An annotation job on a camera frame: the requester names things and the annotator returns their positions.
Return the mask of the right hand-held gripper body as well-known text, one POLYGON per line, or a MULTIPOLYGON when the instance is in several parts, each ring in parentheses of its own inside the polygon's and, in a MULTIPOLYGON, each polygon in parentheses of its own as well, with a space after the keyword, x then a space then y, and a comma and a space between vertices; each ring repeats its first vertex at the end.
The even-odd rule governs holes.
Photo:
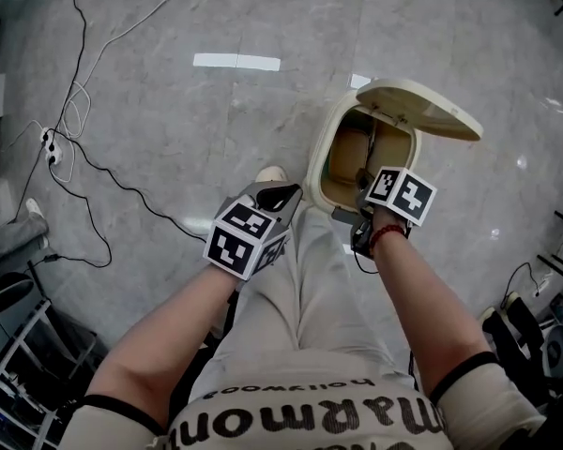
POLYGON ((351 225, 347 254, 372 256, 373 213, 382 207, 404 220, 405 232, 421 226, 427 217, 437 189, 406 167, 382 166, 364 202, 357 202, 355 184, 330 179, 330 199, 335 204, 332 217, 351 225))

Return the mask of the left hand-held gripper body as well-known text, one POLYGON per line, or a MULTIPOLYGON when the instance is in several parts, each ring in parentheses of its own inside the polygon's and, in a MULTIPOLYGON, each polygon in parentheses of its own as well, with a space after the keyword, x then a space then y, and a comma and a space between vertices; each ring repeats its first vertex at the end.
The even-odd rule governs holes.
POLYGON ((266 196, 254 183, 225 200, 211 225, 204 258, 236 278, 248 281, 273 264, 288 241, 283 227, 266 213, 266 196))

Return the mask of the beige plastic container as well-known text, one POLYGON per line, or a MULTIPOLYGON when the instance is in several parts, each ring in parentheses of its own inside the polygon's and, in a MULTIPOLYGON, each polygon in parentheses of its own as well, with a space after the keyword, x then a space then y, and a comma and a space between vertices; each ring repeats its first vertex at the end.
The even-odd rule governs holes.
POLYGON ((382 166, 405 167, 411 153, 411 136, 385 123, 370 129, 340 127, 329 153, 329 178, 355 184, 358 171, 376 176, 382 166))

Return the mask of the cream pedal trash bin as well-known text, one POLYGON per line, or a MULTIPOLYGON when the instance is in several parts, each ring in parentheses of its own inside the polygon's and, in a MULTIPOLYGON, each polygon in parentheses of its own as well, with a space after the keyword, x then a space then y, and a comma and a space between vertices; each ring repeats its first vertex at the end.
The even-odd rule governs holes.
POLYGON ((412 139, 407 165, 418 160, 421 134, 476 142, 482 125, 457 104, 418 82, 406 79, 378 79, 359 89, 349 90, 330 108, 322 128, 313 139, 309 165, 303 180, 303 197, 332 215, 328 173, 329 153, 340 127, 373 128, 385 123, 409 134, 412 139))

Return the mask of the person's left forearm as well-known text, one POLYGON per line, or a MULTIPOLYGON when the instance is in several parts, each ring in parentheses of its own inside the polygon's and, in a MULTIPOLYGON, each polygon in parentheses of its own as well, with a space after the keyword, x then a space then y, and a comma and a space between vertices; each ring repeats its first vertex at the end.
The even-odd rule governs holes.
POLYGON ((128 403, 164 427, 170 397, 239 279, 212 264, 120 339, 87 393, 128 403))

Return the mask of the person's right forearm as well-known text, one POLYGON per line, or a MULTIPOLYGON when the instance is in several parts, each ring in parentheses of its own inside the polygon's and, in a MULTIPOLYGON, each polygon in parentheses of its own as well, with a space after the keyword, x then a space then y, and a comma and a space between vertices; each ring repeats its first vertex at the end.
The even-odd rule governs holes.
POLYGON ((452 370, 490 347, 458 295, 396 226, 403 226, 398 216, 374 209, 373 260, 430 395, 452 370))

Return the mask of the person's left white shoe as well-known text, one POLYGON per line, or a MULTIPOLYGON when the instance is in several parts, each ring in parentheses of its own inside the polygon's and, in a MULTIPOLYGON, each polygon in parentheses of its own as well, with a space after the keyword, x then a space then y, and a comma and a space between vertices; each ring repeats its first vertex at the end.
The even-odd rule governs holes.
POLYGON ((272 165, 262 169, 255 177, 256 183, 286 182, 287 174, 281 166, 272 165))

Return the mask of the person's beige trousers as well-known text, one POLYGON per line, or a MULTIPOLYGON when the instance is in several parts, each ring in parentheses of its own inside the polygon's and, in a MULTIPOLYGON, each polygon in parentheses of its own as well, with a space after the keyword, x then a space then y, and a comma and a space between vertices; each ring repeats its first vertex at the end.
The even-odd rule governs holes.
POLYGON ((328 214, 301 202, 291 240, 240 293, 232 330, 191 389, 371 379, 412 387, 366 323, 328 214))

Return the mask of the person's white printed shirt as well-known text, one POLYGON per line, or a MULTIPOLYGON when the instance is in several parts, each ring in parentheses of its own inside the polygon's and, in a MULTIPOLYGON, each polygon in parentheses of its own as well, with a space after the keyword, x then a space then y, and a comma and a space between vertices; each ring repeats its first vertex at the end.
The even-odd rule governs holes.
POLYGON ((482 353, 424 396, 351 355, 268 352, 211 364, 166 427, 111 397, 86 397, 59 450, 498 450, 543 416, 482 353))

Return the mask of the white power strip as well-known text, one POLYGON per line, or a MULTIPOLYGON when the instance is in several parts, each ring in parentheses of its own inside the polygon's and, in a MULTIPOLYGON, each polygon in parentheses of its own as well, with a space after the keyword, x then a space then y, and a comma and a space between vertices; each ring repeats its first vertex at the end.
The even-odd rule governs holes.
POLYGON ((57 133, 48 127, 40 131, 40 143, 46 162, 49 165, 59 165, 63 158, 63 151, 56 140, 57 133))

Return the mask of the white metal rack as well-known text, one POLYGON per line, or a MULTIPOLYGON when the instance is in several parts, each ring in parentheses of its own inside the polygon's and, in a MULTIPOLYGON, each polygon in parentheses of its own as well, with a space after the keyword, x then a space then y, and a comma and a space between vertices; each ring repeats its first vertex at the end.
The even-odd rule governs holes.
POLYGON ((0 315, 0 450, 56 450, 102 360, 97 334, 51 302, 19 326, 0 315))

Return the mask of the black padded stool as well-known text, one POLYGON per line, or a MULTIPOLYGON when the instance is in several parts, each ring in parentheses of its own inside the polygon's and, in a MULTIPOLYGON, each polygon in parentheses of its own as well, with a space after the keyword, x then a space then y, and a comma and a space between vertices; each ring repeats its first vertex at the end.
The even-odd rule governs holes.
POLYGON ((0 313, 23 300, 34 282, 25 273, 10 272, 0 277, 0 313))

